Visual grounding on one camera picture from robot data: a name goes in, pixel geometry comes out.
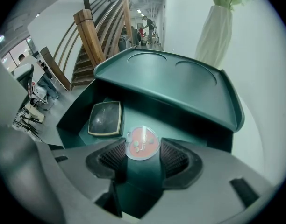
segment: round sticker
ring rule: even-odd
[[[128,132],[126,155],[134,160],[151,158],[160,148],[156,133],[146,127],[138,126]]]

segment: ceiling light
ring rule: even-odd
[[[4,36],[3,35],[0,35],[0,43],[4,40]]]

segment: white vase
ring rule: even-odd
[[[230,43],[231,30],[231,11],[212,6],[197,44],[195,59],[220,69]]]

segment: person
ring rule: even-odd
[[[33,56],[25,57],[24,54],[18,56],[18,60],[21,62],[18,66],[25,64],[32,64],[34,66],[33,78],[39,86],[46,89],[48,95],[53,99],[58,99],[58,93],[54,85],[49,80],[48,76],[44,73],[44,70],[41,68],[40,63]]]
[[[51,74],[51,72],[49,71],[49,68],[46,66],[46,64],[44,62],[42,62],[41,60],[39,60],[39,63],[42,67],[42,69],[44,70],[44,72],[46,73],[46,75],[48,76],[48,78],[51,80],[53,78],[53,75]]]
[[[148,27],[148,29],[149,29],[149,33],[148,33],[148,44],[152,44],[152,33],[154,32],[154,27],[153,27],[153,25],[152,25],[153,22],[152,22],[151,19],[147,18],[147,16],[144,16],[143,19],[144,19],[145,21],[147,21],[147,22],[146,22],[146,26],[143,27],[143,29],[145,29],[145,28],[147,28],[147,27]]]

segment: window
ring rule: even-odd
[[[20,54],[24,54],[25,56],[32,55],[33,52],[27,44],[26,40],[23,40],[21,43],[17,44],[11,51],[11,56],[14,59],[14,62],[18,65],[20,61],[18,60],[18,56]]]
[[[28,43],[29,47],[31,48],[32,52],[33,53],[37,52],[37,48],[36,48],[35,44],[33,43],[32,38],[29,36],[26,40],[27,40],[27,43]]]
[[[9,72],[12,72],[17,67],[9,53],[2,58],[1,62]]]

